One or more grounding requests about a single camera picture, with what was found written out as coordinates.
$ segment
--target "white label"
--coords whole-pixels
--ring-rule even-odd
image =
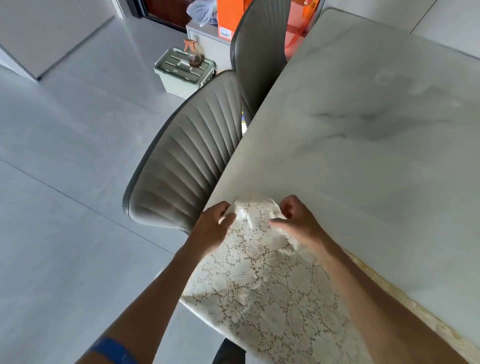
[[[232,39],[232,31],[227,28],[220,27],[220,35],[225,38]]]

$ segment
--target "plastic bag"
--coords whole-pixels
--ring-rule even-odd
[[[195,0],[187,8],[187,14],[200,26],[218,25],[216,0]]]

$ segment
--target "floor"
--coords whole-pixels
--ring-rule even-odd
[[[184,38],[115,18],[38,84],[0,67],[0,362],[74,363],[185,241],[121,209],[182,102],[153,64]],[[210,363],[222,340],[179,305],[155,362]]]

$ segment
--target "chair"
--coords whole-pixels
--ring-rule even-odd
[[[247,126],[287,64],[285,33],[291,0],[253,0],[230,44]]]
[[[234,71],[225,71],[160,129],[127,186],[125,213],[189,234],[241,136],[240,85]]]

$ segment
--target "white lace fabric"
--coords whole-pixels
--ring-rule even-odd
[[[237,199],[237,218],[190,277],[181,302],[266,363],[372,363],[313,254],[269,219],[271,199]]]

